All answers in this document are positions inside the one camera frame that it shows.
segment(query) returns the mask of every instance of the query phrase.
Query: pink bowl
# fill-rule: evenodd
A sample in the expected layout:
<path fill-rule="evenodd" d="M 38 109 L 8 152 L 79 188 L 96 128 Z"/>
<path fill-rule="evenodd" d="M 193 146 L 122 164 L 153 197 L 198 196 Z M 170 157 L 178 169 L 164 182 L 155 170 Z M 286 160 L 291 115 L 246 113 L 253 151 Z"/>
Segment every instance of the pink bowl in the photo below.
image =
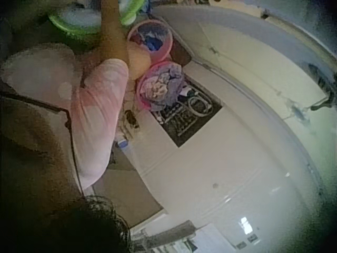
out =
<path fill-rule="evenodd" d="M 149 51 L 150 57 L 151 57 L 151 64 L 153 65 L 153 64 L 156 64 L 157 62 L 161 62 L 161 61 L 165 60 L 168 57 L 168 55 L 170 54 L 170 51 L 171 51 L 172 45 L 173 45 L 172 33 L 171 33 L 170 29 L 163 22 L 160 22 L 158 20 L 145 20 L 143 22 L 138 23 L 128 33 L 127 40 L 129 41 L 132 36 L 137 34 L 138 27 L 140 27 L 144 24 L 149 24 L 149 23 L 160 24 L 160 25 L 164 26 L 168 31 L 167 37 L 166 37 L 165 41 L 163 42 L 163 45 L 161 46 L 161 48 L 158 51 L 150 51 L 147 47 L 144 47 Z"/>
<path fill-rule="evenodd" d="M 137 99 L 138 104 L 140 105 L 140 107 L 142 109 L 146 109 L 146 110 L 150 110 L 151 109 L 150 103 L 141 96 L 141 88 L 142 88 L 144 82 L 147 79 L 149 79 L 149 78 L 152 77 L 154 71 L 156 71 L 157 69 L 159 69 L 159 68 L 161 68 L 161 67 L 163 67 L 165 65 L 169 65 L 169 64 L 177 64 L 177 63 L 170 62 L 170 61 L 164 61 L 164 62 L 159 62 L 157 64 L 154 64 L 148 71 L 146 71 L 146 73 L 137 82 L 136 99 Z"/>

